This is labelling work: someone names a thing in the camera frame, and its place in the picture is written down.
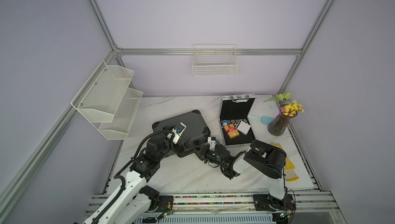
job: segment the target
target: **case handle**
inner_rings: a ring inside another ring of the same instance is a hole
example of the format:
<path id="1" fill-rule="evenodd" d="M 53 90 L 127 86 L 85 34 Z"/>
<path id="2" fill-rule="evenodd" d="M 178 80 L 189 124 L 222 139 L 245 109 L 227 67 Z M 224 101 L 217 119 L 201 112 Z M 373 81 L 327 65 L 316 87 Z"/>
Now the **case handle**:
<path id="1" fill-rule="evenodd" d="M 232 102 L 234 102 L 234 103 L 246 103 L 246 102 L 248 102 L 248 100 L 250 99 L 250 96 L 247 95 L 247 99 L 241 99 L 241 95 L 238 95 L 236 100 L 234 100 L 234 99 L 233 99 L 233 96 L 231 96 L 230 99 L 231 99 Z"/>

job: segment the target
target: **wall-mounted shelf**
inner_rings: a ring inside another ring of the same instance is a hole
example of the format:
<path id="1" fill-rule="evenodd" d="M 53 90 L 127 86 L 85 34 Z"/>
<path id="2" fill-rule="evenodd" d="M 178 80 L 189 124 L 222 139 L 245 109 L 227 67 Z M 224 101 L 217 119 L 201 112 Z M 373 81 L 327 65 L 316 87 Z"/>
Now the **wall-mounted shelf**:
<path id="1" fill-rule="evenodd" d="M 194 44 L 193 76 L 236 76 L 235 44 Z"/>
<path id="2" fill-rule="evenodd" d="M 89 90 L 80 99 L 78 93 L 72 106 L 107 140 L 126 139 L 143 93 L 129 88 L 132 70 L 104 61 L 101 67 Z"/>

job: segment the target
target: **yellow glove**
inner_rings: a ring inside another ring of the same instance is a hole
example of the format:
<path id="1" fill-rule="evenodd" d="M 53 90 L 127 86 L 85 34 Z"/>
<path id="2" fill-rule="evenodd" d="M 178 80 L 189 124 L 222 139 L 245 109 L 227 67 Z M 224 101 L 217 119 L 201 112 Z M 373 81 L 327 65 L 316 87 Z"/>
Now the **yellow glove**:
<path id="1" fill-rule="evenodd" d="M 279 143 L 270 143 L 273 146 L 276 146 L 280 149 L 282 149 L 281 145 Z M 289 160 L 288 156 L 286 158 L 286 164 L 284 168 L 284 173 L 285 173 L 285 180 L 286 181 L 294 181 L 297 180 L 299 177 L 295 174 L 295 165 Z"/>

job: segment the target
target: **green leaf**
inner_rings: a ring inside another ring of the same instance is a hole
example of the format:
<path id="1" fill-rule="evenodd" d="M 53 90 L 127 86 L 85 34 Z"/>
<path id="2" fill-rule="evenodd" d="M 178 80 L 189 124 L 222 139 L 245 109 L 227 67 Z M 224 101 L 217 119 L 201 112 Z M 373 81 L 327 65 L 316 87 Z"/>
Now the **green leaf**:
<path id="1" fill-rule="evenodd" d="M 265 102 L 270 102 L 270 101 L 273 101 L 273 100 L 277 100 L 277 98 L 276 97 L 270 97 L 269 99 L 265 100 L 264 103 Z"/>
<path id="2" fill-rule="evenodd" d="M 292 97 L 292 93 L 284 93 L 285 94 L 285 99 L 289 100 Z"/>
<path id="3" fill-rule="evenodd" d="M 277 98 L 277 100 L 279 100 L 279 101 L 283 101 L 283 100 L 284 100 L 284 95 L 279 95 L 279 94 L 277 94 L 277 95 L 276 95 L 276 98 Z"/>

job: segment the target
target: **blue poker chip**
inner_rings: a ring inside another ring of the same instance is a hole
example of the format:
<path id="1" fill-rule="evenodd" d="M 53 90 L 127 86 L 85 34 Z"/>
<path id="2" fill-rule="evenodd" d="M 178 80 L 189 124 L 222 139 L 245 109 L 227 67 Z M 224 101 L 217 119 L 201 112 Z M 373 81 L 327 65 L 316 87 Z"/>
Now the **blue poker chip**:
<path id="1" fill-rule="evenodd" d="M 229 125 L 229 124 L 230 124 L 230 122 L 229 122 L 229 120 L 226 120 L 226 119 L 225 119 L 225 120 L 223 120 L 223 121 L 222 121 L 222 123 L 221 123 L 221 124 L 222 124 L 222 126 L 224 127 L 224 126 L 227 126 L 227 125 Z"/>

